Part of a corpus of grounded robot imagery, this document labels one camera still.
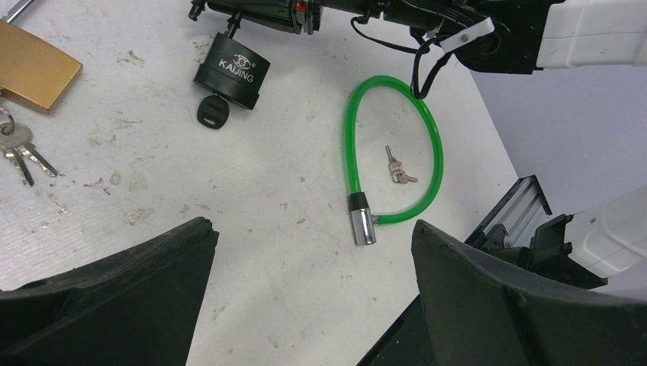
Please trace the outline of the black combination padlock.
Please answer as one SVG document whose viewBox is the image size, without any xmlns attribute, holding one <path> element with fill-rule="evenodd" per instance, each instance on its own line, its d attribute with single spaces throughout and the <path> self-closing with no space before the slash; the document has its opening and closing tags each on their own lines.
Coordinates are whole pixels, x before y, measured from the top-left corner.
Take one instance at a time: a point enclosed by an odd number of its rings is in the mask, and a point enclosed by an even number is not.
<svg viewBox="0 0 647 366">
<path fill-rule="evenodd" d="M 214 38 L 204 62 L 198 67 L 194 83 L 252 110 L 271 63 L 234 40 L 240 19 L 231 17 L 227 30 Z"/>
</svg>

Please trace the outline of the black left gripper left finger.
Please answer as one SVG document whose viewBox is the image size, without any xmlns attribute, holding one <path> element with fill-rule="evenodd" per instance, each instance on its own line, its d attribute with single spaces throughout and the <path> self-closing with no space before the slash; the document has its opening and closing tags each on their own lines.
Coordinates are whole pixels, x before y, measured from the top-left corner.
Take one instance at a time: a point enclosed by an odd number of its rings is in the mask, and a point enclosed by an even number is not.
<svg viewBox="0 0 647 366">
<path fill-rule="evenodd" d="M 1 294 L 3 365 L 184 365 L 218 232 L 197 217 Z"/>
</svg>

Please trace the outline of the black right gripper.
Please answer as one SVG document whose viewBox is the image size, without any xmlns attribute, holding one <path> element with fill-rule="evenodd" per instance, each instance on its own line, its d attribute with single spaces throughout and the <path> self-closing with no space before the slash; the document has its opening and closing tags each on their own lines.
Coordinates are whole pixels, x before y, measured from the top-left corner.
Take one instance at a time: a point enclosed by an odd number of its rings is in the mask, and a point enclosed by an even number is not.
<svg viewBox="0 0 647 366">
<path fill-rule="evenodd" d="M 291 34 L 313 34 L 320 29 L 321 1 L 297 0 L 207 0 L 191 1 L 188 18 L 197 21 L 206 8 L 247 19 Z"/>
</svg>

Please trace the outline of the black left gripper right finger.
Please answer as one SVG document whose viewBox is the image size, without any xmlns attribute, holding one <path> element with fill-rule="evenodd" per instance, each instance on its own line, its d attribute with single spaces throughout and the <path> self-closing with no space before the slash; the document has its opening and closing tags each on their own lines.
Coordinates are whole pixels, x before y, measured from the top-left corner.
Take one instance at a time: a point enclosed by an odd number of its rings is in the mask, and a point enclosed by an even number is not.
<svg viewBox="0 0 647 366">
<path fill-rule="evenodd" d="M 411 253 L 438 365 L 644 365 L 646 303 L 525 271 L 418 220 Z"/>
</svg>

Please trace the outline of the padlock keys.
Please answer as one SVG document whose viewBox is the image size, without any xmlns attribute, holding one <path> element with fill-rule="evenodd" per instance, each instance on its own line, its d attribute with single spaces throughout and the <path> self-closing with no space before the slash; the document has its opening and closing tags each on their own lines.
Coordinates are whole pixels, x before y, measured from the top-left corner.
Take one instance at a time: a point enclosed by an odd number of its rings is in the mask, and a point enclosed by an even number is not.
<svg viewBox="0 0 647 366">
<path fill-rule="evenodd" d="M 26 125 L 16 122 L 9 110 L 1 108 L 1 114 L 8 118 L 8 122 L 1 123 L 1 153 L 17 169 L 22 184 L 28 188 L 34 185 L 33 177 L 24 159 L 37 164 L 46 175 L 57 177 L 59 172 L 32 143 L 31 130 Z"/>
</svg>

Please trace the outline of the black head key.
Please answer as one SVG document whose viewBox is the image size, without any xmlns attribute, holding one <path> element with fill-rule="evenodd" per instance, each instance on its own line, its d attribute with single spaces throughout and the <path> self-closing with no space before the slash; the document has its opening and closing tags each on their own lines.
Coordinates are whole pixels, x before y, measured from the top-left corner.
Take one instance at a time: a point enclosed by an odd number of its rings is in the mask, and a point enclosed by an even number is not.
<svg viewBox="0 0 647 366">
<path fill-rule="evenodd" d="M 201 125 L 219 130 L 225 125 L 229 115 L 229 104 L 220 96 L 209 95 L 199 104 L 196 118 Z"/>
</svg>

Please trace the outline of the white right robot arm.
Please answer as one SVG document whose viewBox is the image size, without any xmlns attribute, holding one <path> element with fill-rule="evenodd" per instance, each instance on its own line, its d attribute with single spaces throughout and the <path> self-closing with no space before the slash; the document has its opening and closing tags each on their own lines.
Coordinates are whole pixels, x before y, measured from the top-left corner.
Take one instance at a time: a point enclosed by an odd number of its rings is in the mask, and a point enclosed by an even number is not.
<svg viewBox="0 0 647 366">
<path fill-rule="evenodd" d="M 288 33 L 312 34 L 325 8 L 351 14 L 357 31 L 371 19 L 407 26 L 415 47 L 412 76 L 402 82 L 377 75 L 352 93 L 344 117 L 349 206 L 356 242 L 375 242 L 375 227 L 402 223 L 424 212 L 439 193 L 444 155 L 425 97 L 439 71 L 455 57 L 476 72 L 530 74 L 543 69 L 646 63 L 644 1 L 194 1 L 188 17 L 206 9 L 228 15 L 194 81 L 209 91 L 198 121 L 222 127 L 230 104 L 253 109 L 270 63 L 234 40 L 247 19 Z M 400 92 L 419 111 L 430 135 L 433 173 L 411 207 L 374 215 L 360 184 L 356 122 L 364 95 L 385 87 Z M 565 284 L 593 289 L 646 259 L 646 189 L 599 209 L 552 217 L 534 177 L 521 178 L 468 238 L 468 244 L 523 269 Z"/>
</svg>

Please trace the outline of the cable lock silver keys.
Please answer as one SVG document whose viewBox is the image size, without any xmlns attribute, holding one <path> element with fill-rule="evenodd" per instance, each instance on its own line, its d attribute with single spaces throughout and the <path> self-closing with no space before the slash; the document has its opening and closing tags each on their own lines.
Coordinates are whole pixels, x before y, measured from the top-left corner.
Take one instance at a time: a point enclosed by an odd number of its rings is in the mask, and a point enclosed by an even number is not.
<svg viewBox="0 0 647 366">
<path fill-rule="evenodd" d="M 409 176 L 405 172 L 402 162 L 394 156 L 393 150 L 389 145 L 385 146 L 385 151 L 388 156 L 388 169 L 391 174 L 391 180 L 394 183 L 407 184 L 418 182 L 417 178 Z"/>
</svg>

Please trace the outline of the long shackle brass padlock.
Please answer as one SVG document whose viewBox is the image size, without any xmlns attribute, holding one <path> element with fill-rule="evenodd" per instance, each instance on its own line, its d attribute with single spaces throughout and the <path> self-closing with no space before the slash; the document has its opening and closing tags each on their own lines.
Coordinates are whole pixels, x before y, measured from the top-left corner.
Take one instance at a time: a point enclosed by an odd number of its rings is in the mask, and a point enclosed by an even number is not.
<svg viewBox="0 0 647 366">
<path fill-rule="evenodd" d="M 1 18 L 1 95 L 48 115 L 77 79 L 82 64 L 12 24 L 31 4 L 19 1 Z"/>
</svg>

